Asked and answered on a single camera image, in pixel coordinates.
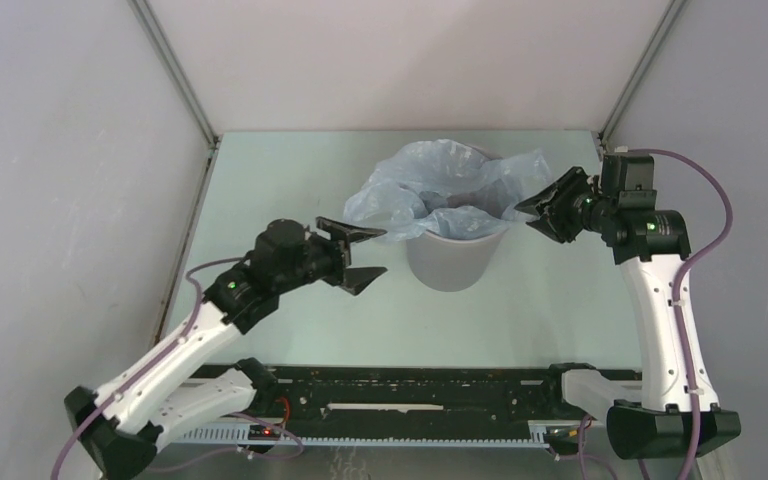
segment gray wall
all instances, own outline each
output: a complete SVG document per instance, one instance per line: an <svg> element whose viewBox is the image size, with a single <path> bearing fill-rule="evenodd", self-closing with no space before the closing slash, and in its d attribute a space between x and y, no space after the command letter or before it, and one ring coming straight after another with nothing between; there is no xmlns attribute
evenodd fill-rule
<svg viewBox="0 0 768 480"><path fill-rule="evenodd" d="M694 269L693 302L722 405L743 421L738 465L768 478L768 2L690 2L615 140L683 152L731 196L732 236ZM698 250L722 207L693 171L658 161L660 204L684 213Z"/></svg>
<svg viewBox="0 0 768 480"><path fill-rule="evenodd" d="M125 0L0 2L0 479L48 478L63 396L146 351L206 158Z"/></svg>

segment trash bag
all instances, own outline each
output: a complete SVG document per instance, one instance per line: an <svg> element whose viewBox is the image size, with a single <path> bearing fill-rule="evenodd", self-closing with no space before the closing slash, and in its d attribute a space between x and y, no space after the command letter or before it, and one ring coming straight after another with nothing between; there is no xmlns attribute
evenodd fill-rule
<svg viewBox="0 0 768 480"><path fill-rule="evenodd" d="M474 240L532 220L514 207L551 182L540 150L491 160L453 140L415 142L378 162L360 192L346 201L343 218L387 230L381 238L390 242L426 230Z"/></svg>

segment table surface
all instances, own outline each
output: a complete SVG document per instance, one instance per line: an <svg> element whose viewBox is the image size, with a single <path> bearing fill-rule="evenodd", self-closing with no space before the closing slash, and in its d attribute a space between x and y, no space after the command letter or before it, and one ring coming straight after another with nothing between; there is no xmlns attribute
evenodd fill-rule
<svg viewBox="0 0 768 480"><path fill-rule="evenodd" d="M226 133L192 236L186 266L241 256L277 218L342 218L343 204L376 162L418 140L451 138L503 156L542 148L557 177L599 170L587 131L387 131ZM279 310L210 363L254 356L268 364L412 367L545 367L588 362L639 368L631 300L610 249L596 234L559 245L526 225L502 240L479 282L441 293L411 273L403 243L367 242L355 266L389 272L358 297L319 282L281 297ZM209 285L223 267L199 272ZM195 301L182 283L166 331Z"/></svg>

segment light green tabletop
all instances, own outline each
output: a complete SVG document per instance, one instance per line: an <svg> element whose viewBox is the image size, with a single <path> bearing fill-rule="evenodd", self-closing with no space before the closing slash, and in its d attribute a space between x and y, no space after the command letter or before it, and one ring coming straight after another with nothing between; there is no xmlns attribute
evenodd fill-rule
<svg viewBox="0 0 768 480"><path fill-rule="evenodd" d="M542 148L556 177L574 165L599 171L586 131L226 133L187 267L244 254L278 218L341 219L346 199L376 162L407 143L438 138L503 156ZM353 258L355 266L383 265L389 272L358 297L322 282L284 295L277 312L211 363L254 356L290 365L640 367L629 294L596 234L559 245L516 225L482 279L457 293L416 280L404 244L367 242L355 247ZM222 268L197 278L207 286ZM194 300L184 283L167 331L186 318Z"/></svg>

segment table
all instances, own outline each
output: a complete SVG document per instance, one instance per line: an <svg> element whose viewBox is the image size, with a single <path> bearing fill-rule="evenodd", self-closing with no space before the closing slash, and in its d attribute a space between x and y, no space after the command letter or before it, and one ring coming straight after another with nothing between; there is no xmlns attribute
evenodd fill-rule
<svg viewBox="0 0 768 480"><path fill-rule="evenodd" d="M376 162L418 140L451 138L510 156L542 148L557 177L599 171L587 131L238 132L222 137L186 266L240 256L277 218L341 219ZM599 236L558 245L526 225L508 231L482 279L441 293L411 273L404 244L367 242L355 266L389 269L358 297L322 282L281 297L277 312L211 363L412 367L641 365L631 299ZM196 275L209 285L223 267ZM168 332L188 315L182 283Z"/></svg>

